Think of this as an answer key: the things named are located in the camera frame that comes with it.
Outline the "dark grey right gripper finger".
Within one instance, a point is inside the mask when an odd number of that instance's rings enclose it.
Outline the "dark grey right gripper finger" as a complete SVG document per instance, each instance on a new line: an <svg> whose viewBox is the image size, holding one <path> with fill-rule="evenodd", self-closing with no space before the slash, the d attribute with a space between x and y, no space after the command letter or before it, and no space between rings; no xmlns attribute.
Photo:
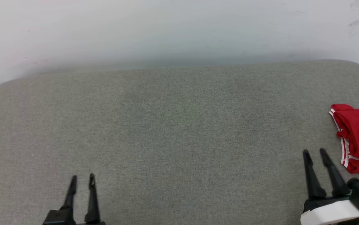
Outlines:
<svg viewBox="0 0 359 225"><path fill-rule="evenodd" d="M303 161L305 168L308 199L312 201L326 198L327 194L318 181L318 178L313 168L312 158L307 149L303 151Z"/></svg>
<svg viewBox="0 0 359 225"><path fill-rule="evenodd" d="M336 168L335 164L331 160L327 151L324 148L320 149L320 155L324 167L328 171L328 175L332 185L332 196L333 198L343 198L349 195L350 190L346 185L345 180L341 176L340 172Z"/></svg>

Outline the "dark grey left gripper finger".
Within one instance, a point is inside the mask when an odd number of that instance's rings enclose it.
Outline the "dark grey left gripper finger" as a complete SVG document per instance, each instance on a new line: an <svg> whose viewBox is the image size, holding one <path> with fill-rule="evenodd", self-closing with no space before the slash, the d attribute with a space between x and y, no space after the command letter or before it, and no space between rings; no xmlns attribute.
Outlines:
<svg viewBox="0 0 359 225"><path fill-rule="evenodd" d="M67 211L68 216L71 220L73 220L74 199L75 199L76 191L77 191L77 176L74 175L71 178L71 182L68 187L68 191L65 196L64 203L61 207L61 210Z"/></svg>
<svg viewBox="0 0 359 225"><path fill-rule="evenodd" d="M89 183L89 198L88 198L88 208L85 215L84 221L85 224L101 224L100 211L98 207L98 197L97 197L97 188L95 175L90 174Z"/></svg>

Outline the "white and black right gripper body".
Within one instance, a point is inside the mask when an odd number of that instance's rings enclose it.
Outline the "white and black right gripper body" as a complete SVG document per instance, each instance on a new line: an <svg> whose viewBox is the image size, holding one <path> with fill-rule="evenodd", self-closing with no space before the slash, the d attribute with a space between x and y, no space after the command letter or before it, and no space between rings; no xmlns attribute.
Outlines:
<svg viewBox="0 0 359 225"><path fill-rule="evenodd" d="M302 225L359 225L359 197L309 196L300 222Z"/></svg>

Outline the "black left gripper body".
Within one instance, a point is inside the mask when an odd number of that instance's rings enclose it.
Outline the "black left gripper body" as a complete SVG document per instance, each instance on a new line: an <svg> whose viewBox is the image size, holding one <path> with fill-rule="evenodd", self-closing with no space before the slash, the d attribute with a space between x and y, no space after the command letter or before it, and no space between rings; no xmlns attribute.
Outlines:
<svg viewBox="0 0 359 225"><path fill-rule="evenodd" d="M98 213L87 213L82 225L105 225ZM43 225L78 225L73 218L73 212L69 209L51 210L48 212Z"/></svg>

